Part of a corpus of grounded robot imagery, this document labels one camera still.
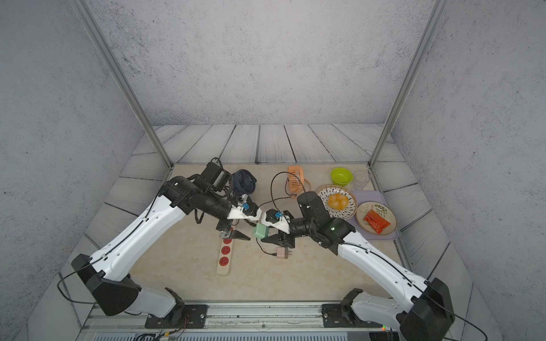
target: green bowl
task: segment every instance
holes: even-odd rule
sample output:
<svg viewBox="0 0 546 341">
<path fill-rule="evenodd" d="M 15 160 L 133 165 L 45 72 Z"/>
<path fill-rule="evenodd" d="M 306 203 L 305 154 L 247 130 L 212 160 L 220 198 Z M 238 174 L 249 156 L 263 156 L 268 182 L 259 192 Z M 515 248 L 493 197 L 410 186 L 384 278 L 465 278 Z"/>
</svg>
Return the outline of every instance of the green bowl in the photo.
<svg viewBox="0 0 546 341">
<path fill-rule="evenodd" d="M 346 186 L 353 180 L 353 174 L 346 168 L 338 167 L 334 168 L 330 173 L 332 181 L 338 186 Z"/>
</svg>

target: beige tabletop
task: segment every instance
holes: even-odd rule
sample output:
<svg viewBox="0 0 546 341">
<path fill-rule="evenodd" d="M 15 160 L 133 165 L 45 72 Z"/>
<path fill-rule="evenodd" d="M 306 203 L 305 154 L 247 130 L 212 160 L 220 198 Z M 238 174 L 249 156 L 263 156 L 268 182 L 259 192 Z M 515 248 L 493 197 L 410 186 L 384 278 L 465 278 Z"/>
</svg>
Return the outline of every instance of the beige tabletop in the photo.
<svg viewBox="0 0 546 341">
<path fill-rule="evenodd" d="M 312 190 L 331 183 L 330 171 L 338 166 L 351 171 L 366 169 L 365 165 L 303 165 L 304 177 Z M 261 204 L 271 200 L 270 183 L 275 174 L 286 171 L 284 165 L 225 165 L 228 171 L 244 168 L 258 180 L 256 191 L 251 195 Z M 200 174 L 204 165 L 176 165 L 172 176 L 188 177 Z M 286 196 L 286 174 L 277 176 L 274 182 L 275 198 Z M 373 190 L 369 183 L 367 190 Z M 289 210 L 294 217 L 301 212 L 294 199 L 275 200 L 281 210 Z M 264 211 L 272 204 L 261 207 Z M 368 275 L 352 263 L 322 248 L 309 237 L 297 238 L 288 259 L 278 259 L 262 253 L 252 227 L 244 221 L 236 228 L 252 237 L 250 241 L 234 240 L 233 257 L 228 276 L 216 274 L 222 240 L 216 231 L 218 219 L 205 215 L 196 224 L 193 214 L 173 225 L 150 247 L 131 269 L 131 276 L 139 284 L 151 288 L 169 287 L 184 300 L 222 301 L 339 301 L 353 288 L 360 288 L 381 297 L 389 294 Z M 371 243 L 400 263 L 392 241 Z M 276 246 L 263 244 L 270 253 Z"/>
</svg>

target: purple tray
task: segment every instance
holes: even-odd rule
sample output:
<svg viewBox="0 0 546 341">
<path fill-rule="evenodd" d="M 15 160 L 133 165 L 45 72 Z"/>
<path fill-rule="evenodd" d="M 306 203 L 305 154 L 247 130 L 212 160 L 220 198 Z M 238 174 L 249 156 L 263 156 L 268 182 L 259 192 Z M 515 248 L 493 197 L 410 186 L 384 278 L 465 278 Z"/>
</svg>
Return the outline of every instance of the purple tray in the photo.
<svg viewBox="0 0 546 341">
<path fill-rule="evenodd" d="M 378 192 L 376 190 L 352 190 L 351 193 L 353 193 L 354 196 L 357 198 L 357 208 L 363 202 L 368 202 L 368 201 L 379 202 L 380 204 L 383 204 L 389 207 L 389 205 L 387 204 L 387 200 L 385 199 L 383 194 L 381 194 L 381 192 Z M 367 240 L 393 241 L 398 238 L 398 229 L 394 229 L 393 232 L 383 236 L 373 235 L 369 232 L 366 232 L 366 230 L 360 227 L 360 224 L 357 221 L 356 214 L 350 217 L 349 219 L 347 219 L 346 221 L 350 223 L 351 225 L 353 225 L 357 229 L 357 231 L 359 231 Z"/>
</svg>

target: yellow food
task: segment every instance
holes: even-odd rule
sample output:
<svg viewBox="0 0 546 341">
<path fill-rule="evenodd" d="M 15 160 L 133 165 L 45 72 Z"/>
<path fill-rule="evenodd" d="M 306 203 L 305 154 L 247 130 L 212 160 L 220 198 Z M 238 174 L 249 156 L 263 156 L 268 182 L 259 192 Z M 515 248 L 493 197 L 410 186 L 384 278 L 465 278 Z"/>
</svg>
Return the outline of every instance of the yellow food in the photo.
<svg viewBox="0 0 546 341">
<path fill-rule="evenodd" d="M 343 211 L 349 205 L 349 198 L 343 194 L 332 194 L 328 197 L 328 206 L 331 208 Z"/>
</svg>

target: red snack package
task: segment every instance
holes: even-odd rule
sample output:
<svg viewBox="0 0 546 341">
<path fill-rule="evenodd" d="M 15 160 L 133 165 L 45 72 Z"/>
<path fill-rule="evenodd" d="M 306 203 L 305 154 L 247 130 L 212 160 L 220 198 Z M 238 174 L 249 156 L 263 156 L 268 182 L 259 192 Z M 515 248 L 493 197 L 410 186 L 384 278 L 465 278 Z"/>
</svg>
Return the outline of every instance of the red snack package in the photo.
<svg viewBox="0 0 546 341">
<path fill-rule="evenodd" d="M 364 217 L 364 220 L 367 221 L 378 234 L 381 234 L 381 232 L 383 232 L 383 230 L 390 225 L 388 221 L 383 219 L 383 217 L 377 214 L 374 210 L 370 210 Z"/>
</svg>

